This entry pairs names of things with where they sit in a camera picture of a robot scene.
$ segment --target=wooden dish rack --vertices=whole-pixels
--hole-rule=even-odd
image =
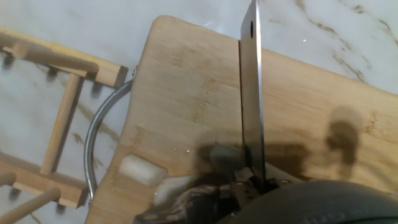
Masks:
[[[128,68],[79,51],[0,27],[0,50],[16,59],[49,65],[70,73],[42,166],[0,153],[0,186],[38,195],[0,217],[0,224],[15,223],[45,204],[78,208],[86,202],[86,182],[56,172],[62,141],[67,135],[84,78],[119,87]]]

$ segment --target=knife blade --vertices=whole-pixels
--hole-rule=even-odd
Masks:
[[[239,41],[243,144],[246,166],[259,192],[266,184],[261,86],[261,31],[259,1],[252,0],[241,26]]]

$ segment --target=wooden cutting board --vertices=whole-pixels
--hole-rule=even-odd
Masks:
[[[118,174],[135,153],[169,176],[210,172],[215,141],[242,143],[236,39],[160,16],[132,86],[126,123],[86,223],[129,223],[156,189]],[[304,179],[347,180],[398,193],[398,99],[262,51],[267,162]]]

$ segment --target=blade hole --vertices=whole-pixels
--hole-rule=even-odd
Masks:
[[[250,37],[253,39],[253,21],[250,24]]]

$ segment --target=marble countertop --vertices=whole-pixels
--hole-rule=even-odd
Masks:
[[[152,21],[170,15],[234,38],[251,0],[0,1],[0,26],[130,68],[139,63]],[[262,47],[398,94],[398,1],[263,0]],[[68,80],[0,53],[0,151],[41,165]],[[85,81],[58,171],[84,180],[83,142],[112,88]],[[95,147],[98,181],[121,134],[129,96],[105,117]],[[33,198],[0,188],[0,215]],[[77,210],[49,203],[18,223],[84,223]]]

